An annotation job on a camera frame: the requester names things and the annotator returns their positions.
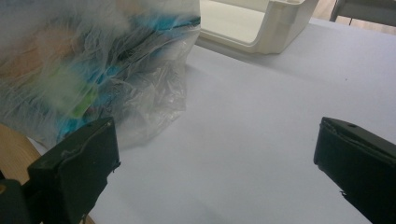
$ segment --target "white surface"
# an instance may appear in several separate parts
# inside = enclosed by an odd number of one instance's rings
[[[280,53],[318,0],[200,0],[201,37],[245,52]]]
[[[96,223],[369,223],[313,156],[324,116],[396,142],[396,37],[313,20],[280,55],[199,44],[228,56],[193,48],[188,110],[120,151]]]

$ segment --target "table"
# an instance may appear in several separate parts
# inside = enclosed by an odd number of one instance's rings
[[[330,21],[336,21],[338,16],[396,26],[396,3],[392,0],[339,0]]]
[[[96,223],[369,223],[313,163],[322,117],[396,143],[396,36],[312,19],[278,55],[200,39],[187,111],[121,167]]]

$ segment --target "white plastic container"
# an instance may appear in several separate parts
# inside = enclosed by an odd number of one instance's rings
[[[280,53],[305,28],[318,0],[201,0],[201,34],[242,51]]]

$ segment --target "clear plastic wrap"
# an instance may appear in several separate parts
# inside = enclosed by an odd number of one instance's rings
[[[0,122],[50,148],[114,117],[135,145],[185,110],[198,0],[0,2]]]

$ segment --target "transparent plastic bag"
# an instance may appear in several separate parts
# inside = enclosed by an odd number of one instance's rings
[[[112,116],[119,144],[185,110],[199,0],[0,2],[0,122],[50,148]]]

